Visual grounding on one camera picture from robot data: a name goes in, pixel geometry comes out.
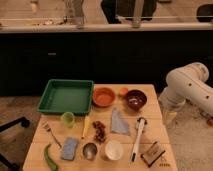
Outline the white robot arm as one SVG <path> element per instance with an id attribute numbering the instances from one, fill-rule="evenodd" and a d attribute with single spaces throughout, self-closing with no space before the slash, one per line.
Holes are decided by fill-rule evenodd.
<path id="1" fill-rule="evenodd" d="M 167 86 L 158 100 L 165 125 L 169 124 L 189 100 L 197 105 L 207 118 L 213 118 L 213 87 L 206 84 L 208 68 L 194 62 L 171 70 L 166 76 Z"/>

